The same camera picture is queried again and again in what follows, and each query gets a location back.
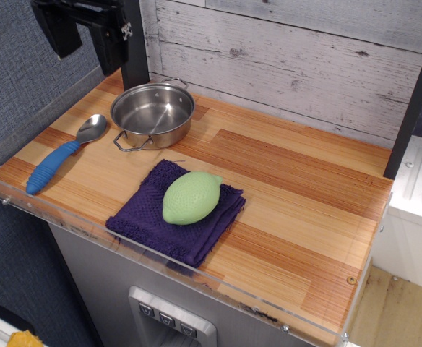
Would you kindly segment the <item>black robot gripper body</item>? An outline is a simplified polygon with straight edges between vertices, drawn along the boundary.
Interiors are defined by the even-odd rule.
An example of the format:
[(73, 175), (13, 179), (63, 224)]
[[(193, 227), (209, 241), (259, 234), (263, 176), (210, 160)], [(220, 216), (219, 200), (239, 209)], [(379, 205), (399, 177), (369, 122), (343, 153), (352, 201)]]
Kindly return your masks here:
[(76, 24), (89, 27), (97, 14), (111, 14), (112, 1), (31, 1), (31, 6), (56, 6), (64, 10)]

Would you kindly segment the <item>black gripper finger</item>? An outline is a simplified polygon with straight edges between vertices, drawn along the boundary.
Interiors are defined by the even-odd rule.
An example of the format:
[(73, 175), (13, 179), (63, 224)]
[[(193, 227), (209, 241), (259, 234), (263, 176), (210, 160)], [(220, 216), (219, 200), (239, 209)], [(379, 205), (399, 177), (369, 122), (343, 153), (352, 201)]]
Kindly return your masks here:
[(65, 58), (82, 46), (76, 22), (56, 6), (33, 6), (33, 13), (53, 51)]
[(129, 22), (124, 16), (97, 14), (89, 31), (103, 74), (113, 74), (129, 59)]

